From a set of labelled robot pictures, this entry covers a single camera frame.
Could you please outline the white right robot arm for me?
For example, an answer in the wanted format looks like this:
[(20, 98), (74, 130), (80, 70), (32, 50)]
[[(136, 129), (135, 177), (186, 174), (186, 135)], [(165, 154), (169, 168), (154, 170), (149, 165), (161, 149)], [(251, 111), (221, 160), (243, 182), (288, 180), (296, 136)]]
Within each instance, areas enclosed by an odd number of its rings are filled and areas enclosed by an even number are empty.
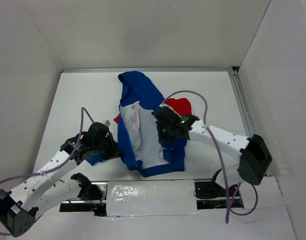
[(167, 105), (160, 105), (155, 113), (160, 143), (175, 140), (200, 142), (228, 154), (237, 161), (237, 172), (245, 182), (258, 186), (272, 162), (272, 155), (264, 139), (254, 134), (252, 137), (231, 133), (192, 114), (179, 116)]

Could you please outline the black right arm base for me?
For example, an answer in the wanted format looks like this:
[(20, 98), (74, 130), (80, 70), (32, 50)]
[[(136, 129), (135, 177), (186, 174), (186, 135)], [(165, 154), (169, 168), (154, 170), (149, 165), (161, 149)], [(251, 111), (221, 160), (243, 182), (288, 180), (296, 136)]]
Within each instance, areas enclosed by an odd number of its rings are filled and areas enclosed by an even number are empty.
[(221, 169), (216, 171), (210, 180), (196, 181), (193, 195), (197, 199), (198, 210), (225, 209), (226, 190), (218, 185), (215, 180)]

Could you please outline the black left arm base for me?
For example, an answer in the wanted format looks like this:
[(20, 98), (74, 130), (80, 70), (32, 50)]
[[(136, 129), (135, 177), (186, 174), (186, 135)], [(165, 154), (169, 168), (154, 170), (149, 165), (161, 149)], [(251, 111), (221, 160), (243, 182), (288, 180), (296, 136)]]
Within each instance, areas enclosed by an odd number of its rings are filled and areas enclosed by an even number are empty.
[(60, 213), (93, 213), (98, 217), (105, 217), (108, 182), (93, 181), (91, 186), (83, 189), (77, 196), (60, 204)]

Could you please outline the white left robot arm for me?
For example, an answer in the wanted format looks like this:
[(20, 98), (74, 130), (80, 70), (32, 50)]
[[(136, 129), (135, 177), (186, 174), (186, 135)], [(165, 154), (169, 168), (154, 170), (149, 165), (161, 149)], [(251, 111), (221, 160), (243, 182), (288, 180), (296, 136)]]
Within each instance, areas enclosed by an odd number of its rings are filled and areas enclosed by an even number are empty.
[(9, 191), (0, 189), (0, 222), (7, 235), (23, 235), (45, 212), (64, 201), (102, 201), (104, 190), (84, 174), (63, 177), (92, 157), (105, 161), (119, 156), (109, 126), (107, 120), (92, 123), (88, 131), (67, 139), (33, 176)]

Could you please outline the blue white red jacket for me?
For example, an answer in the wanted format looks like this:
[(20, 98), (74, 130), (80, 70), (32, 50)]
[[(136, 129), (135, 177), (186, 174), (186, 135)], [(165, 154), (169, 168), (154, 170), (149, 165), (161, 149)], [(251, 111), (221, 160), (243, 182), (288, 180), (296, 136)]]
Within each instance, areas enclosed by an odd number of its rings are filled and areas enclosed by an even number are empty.
[(117, 147), (130, 171), (152, 177), (185, 169), (187, 140), (159, 143), (154, 114), (163, 95), (144, 73), (127, 71), (118, 75), (122, 83), (117, 123)]

